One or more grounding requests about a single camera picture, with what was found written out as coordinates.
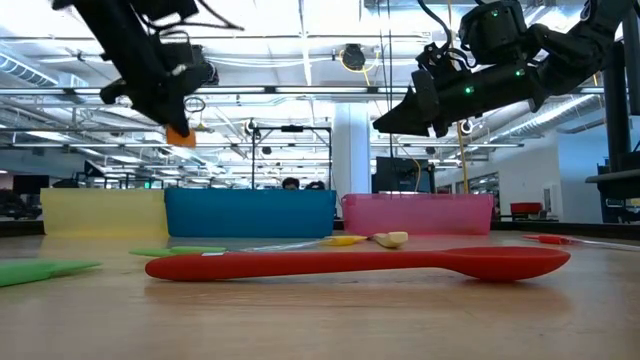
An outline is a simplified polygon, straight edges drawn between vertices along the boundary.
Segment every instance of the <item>green object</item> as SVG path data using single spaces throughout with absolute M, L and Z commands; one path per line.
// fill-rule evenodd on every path
M 227 248 L 219 246 L 174 246 L 171 248 L 174 254 L 198 254 L 205 252 L 225 252 Z
M 133 249 L 129 251 L 131 255 L 151 256 L 151 257 L 167 257 L 176 255 L 170 249 Z
M 100 263 L 95 261 L 47 259 L 2 262 L 0 263 L 0 287 L 47 280 L 98 265 Z
M 131 255 L 167 257 L 184 254 L 201 254 L 205 252 L 225 252 L 226 248 L 215 246 L 174 246 L 171 249 L 134 249 L 129 251 Z

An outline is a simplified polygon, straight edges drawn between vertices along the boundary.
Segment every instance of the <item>white column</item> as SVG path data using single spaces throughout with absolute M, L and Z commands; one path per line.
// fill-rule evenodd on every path
M 332 189 L 338 197 L 371 193 L 367 103 L 337 103 L 335 109 Z M 338 215 L 342 215 L 339 206 Z

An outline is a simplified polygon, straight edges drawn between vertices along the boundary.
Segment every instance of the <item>yellow bin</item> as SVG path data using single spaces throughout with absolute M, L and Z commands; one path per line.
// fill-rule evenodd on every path
M 42 189 L 47 235 L 168 237 L 163 190 Z

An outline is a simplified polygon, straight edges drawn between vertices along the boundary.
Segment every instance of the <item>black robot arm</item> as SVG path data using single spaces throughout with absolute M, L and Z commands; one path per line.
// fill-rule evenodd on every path
M 516 0 L 477 6 L 462 18 L 462 48 L 477 64 L 490 66 L 472 72 L 459 50 L 427 45 L 416 58 L 420 69 L 412 73 L 415 91 L 409 88 L 402 103 L 373 127 L 423 136 L 432 127 L 442 137 L 456 121 L 518 101 L 529 100 L 531 111 L 538 111 L 549 96 L 568 93 L 603 68 L 615 32 L 635 2 L 587 1 L 582 20 L 566 34 L 538 24 L 527 29 Z M 538 63 L 534 57 L 541 49 L 549 55 Z
M 184 19 L 198 13 L 194 0 L 53 1 L 55 10 L 67 6 L 75 6 L 104 49 L 102 58 L 111 60 L 122 76 L 102 89 L 102 101 L 112 104 L 126 95 L 134 110 L 188 136 L 184 97 L 203 84 L 217 85 L 215 70 L 202 47 L 161 43 L 160 30 L 169 28 L 156 28 L 151 21 L 178 14 L 181 22 L 176 25 L 187 25 Z M 157 31 L 148 34 L 141 21 Z
M 615 41 L 615 33 L 636 0 L 587 2 L 582 21 L 566 34 L 533 25 L 531 31 L 549 56 L 538 67 L 542 86 L 551 95 L 573 90 L 601 70 Z

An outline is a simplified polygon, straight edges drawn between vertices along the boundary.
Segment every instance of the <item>blue bin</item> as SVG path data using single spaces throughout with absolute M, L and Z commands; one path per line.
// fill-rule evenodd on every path
M 322 238 L 333 232 L 334 191 L 165 190 L 175 237 Z

